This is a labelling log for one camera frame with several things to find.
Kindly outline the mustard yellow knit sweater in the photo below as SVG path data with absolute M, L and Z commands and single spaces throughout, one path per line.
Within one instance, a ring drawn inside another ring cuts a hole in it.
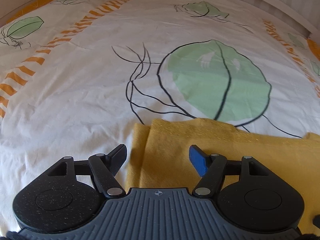
M 126 189 L 183 187 L 192 191 L 201 178 L 189 159 L 191 146 L 210 159 L 240 161 L 251 156 L 259 161 L 303 197 L 301 232 L 319 234 L 312 222 L 319 215 L 319 135 L 275 137 L 209 119 L 135 124 Z

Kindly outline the white leaf-print duvet cover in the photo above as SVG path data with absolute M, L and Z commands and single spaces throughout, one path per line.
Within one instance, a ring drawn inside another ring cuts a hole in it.
M 1 27 L 1 234 L 16 194 L 65 155 L 125 144 L 131 187 L 188 187 L 197 144 L 252 155 L 319 233 L 319 57 L 233 0 L 54 0 Z

